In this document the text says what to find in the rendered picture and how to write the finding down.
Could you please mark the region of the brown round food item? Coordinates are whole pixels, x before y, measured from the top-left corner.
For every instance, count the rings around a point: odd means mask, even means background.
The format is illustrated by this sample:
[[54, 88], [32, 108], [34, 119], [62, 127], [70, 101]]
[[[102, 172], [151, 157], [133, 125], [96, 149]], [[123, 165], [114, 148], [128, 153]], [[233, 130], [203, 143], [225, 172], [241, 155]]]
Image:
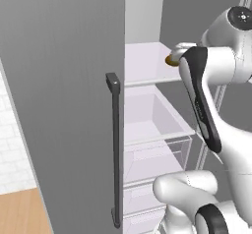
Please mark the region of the brown round food item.
[[171, 54], [165, 58], [165, 63], [171, 67], [179, 66], [179, 61], [173, 61], [171, 58]]

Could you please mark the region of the clear fridge drawer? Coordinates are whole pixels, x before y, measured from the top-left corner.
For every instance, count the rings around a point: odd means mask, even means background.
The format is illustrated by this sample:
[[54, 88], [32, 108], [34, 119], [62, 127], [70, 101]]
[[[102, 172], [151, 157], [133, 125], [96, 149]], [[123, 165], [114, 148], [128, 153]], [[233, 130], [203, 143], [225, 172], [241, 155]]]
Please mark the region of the clear fridge drawer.
[[165, 205], [153, 193], [153, 184], [146, 183], [124, 190], [123, 234], [152, 232], [163, 217]]
[[192, 139], [160, 140], [124, 148], [124, 183], [130, 184], [181, 171], [186, 167]]

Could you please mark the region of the grey fridge door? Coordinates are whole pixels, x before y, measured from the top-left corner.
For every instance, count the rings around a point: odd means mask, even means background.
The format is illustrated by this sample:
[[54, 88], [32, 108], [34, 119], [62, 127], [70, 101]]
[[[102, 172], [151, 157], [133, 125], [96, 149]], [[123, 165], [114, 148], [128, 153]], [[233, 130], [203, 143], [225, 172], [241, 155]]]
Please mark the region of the grey fridge door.
[[112, 94], [125, 0], [0, 0], [0, 60], [53, 234], [122, 234]]

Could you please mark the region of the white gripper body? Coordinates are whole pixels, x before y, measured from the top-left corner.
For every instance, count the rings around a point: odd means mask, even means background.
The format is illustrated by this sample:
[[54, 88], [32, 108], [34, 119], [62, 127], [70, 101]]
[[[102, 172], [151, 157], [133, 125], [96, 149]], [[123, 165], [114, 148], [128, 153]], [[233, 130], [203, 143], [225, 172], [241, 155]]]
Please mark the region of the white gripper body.
[[171, 50], [171, 58], [173, 61], [179, 61], [180, 57], [191, 47], [196, 46], [195, 42], [180, 42]]

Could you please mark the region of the grey fridge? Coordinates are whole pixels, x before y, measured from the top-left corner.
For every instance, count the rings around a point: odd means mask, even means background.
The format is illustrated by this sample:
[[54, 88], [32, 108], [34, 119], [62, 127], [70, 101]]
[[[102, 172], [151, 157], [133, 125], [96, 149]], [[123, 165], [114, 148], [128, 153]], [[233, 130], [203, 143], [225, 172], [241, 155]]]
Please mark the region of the grey fridge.
[[[241, 0], [237, 6], [252, 10], [250, 0]], [[199, 42], [208, 27], [228, 8], [218, 3], [190, 4], [186, 0], [166, 5], [161, 22], [163, 43], [171, 52], [180, 42]], [[210, 86], [210, 92], [220, 117], [227, 124], [252, 133], [252, 79], [245, 84]]]

